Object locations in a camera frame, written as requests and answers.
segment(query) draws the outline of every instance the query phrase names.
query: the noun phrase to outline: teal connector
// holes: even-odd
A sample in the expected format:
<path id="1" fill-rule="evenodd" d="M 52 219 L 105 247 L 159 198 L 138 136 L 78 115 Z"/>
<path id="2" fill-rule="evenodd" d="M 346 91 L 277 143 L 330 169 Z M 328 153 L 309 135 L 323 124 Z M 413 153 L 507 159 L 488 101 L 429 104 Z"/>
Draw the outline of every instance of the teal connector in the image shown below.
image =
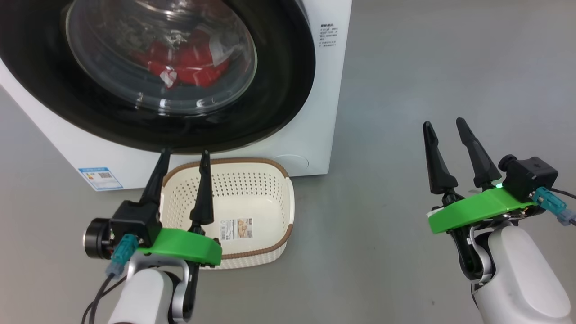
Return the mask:
<path id="1" fill-rule="evenodd" d="M 530 198 L 540 207 L 554 214 L 562 225 L 576 225 L 576 213 L 567 209 L 566 203 L 562 199 L 556 197 L 556 195 L 551 193 L 548 189 L 540 187 L 536 189 Z"/>
<path id="2" fill-rule="evenodd" d="M 134 255 L 138 245 L 138 238 L 135 235 L 124 235 L 110 258 L 111 262 L 106 268 L 106 277 L 113 274 L 115 280 L 120 279 L 124 273 L 124 266 L 132 255 Z"/>
<path id="3" fill-rule="evenodd" d="M 555 216 L 559 216 L 560 213 L 566 209 L 566 203 L 544 187 L 536 189 L 530 198 L 537 203 L 538 206 L 551 212 Z"/>

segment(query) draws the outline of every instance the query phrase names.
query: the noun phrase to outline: washing machine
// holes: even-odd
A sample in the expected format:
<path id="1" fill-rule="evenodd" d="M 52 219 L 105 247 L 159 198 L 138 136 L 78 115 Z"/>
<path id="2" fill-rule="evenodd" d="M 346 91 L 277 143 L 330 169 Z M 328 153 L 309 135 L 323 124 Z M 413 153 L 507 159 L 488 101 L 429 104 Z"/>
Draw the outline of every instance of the washing machine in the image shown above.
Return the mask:
<path id="1" fill-rule="evenodd" d="M 1 2 L 1 85 L 95 190 L 162 148 L 328 172 L 351 0 Z"/>

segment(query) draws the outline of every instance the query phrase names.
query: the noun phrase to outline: basket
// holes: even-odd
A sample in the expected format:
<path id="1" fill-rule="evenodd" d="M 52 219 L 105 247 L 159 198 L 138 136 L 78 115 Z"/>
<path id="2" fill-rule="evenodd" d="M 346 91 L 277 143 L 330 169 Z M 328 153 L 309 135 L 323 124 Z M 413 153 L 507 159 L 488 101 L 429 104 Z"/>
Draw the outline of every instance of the basket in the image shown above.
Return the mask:
<path id="1" fill-rule="evenodd" d="M 200 183 L 200 162 L 177 167 L 164 177 L 160 220 L 187 231 Z M 280 257 L 294 223 L 294 189 L 284 168 L 266 159 L 211 161 L 214 223 L 206 236 L 222 244 L 215 269 L 262 265 Z"/>

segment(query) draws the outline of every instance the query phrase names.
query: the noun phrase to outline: gray floor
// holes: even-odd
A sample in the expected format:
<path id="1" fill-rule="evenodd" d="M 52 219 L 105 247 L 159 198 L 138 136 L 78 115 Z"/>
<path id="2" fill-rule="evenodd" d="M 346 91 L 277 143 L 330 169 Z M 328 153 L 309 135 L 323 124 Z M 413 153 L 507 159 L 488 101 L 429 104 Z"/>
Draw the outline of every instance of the gray floor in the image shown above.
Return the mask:
<path id="1" fill-rule="evenodd" d="M 576 191 L 575 15 L 572 0 L 356 0 L 331 173 L 294 179 L 281 259 L 202 273 L 194 322 L 480 323 L 453 243 L 427 225 L 439 197 L 421 125 L 434 123 L 464 194 L 457 116 L 494 160 L 539 155 Z M 85 256 L 82 232 L 139 191 L 95 193 L 1 90 L 0 105 L 0 317 L 79 322 L 106 266 Z M 522 226 L 575 301 L 576 229 L 550 215 Z"/>

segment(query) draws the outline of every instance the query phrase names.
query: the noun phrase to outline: black cable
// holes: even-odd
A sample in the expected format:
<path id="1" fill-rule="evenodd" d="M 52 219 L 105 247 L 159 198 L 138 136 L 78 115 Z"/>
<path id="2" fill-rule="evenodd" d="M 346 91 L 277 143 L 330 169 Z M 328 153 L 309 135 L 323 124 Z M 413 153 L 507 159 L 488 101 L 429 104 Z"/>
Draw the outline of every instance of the black cable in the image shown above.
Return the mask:
<path id="1" fill-rule="evenodd" d="M 106 289 L 110 281 L 112 281 L 112 278 L 114 278 L 114 274 L 110 274 L 108 278 L 104 280 L 102 286 L 100 286 L 100 289 L 96 293 L 96 297 L 92 302 L 92 309 L 90 310 L 90 317 L 88 318 L 88 324 L 94 324 L 94 321 L 96 320 L 96 308 L 98 308 L 98 303 L 100 302 L 100 299 L 104 294 L 104 290 Z"/>
<path id="2" fill-rule="evenodd" d="M 554 192 L 554 193 L 557 193 L 557 194 L 565 195 L 565 196 L 568 196 L 568 197 L 570 197 L 570 198 L 576 199 L 576 195 L 571 194 L 571 193 L 569 193 L 569 192 L 567 192 L 567 191 L 562 191 L 562 190 L 558 190 L 558 189 L 554 189 L 554 188 L 550 189 L 550 191 L 552 191 L 552 192 Z"/>
<path id="3" fill-rule="evenodd" d="M 110 288 L 108 288 L 103 294 L 102 297 L 106 296 L 107 294 L 110 293 L 110 291 L 113 291 L 116 287 L 118 287 L 119 285 L 121 285 L 123 282 L 126 281 L 126 276 L 124 276 L 122 279 L 120 279 L 117 283 L 113 284 Z M 82 315 L 82 322 L 81 324 L 86 323 L 86 317 L 88 316 L 88 312 L 90 311 L 90 309 L 92 308 L 92 304 L 94 304 L 93 302 L 90 303 L 90 305 L 88 305 L 88 307 L 86 308 L 86 310 L 84 311 L 84 314 Z"/>

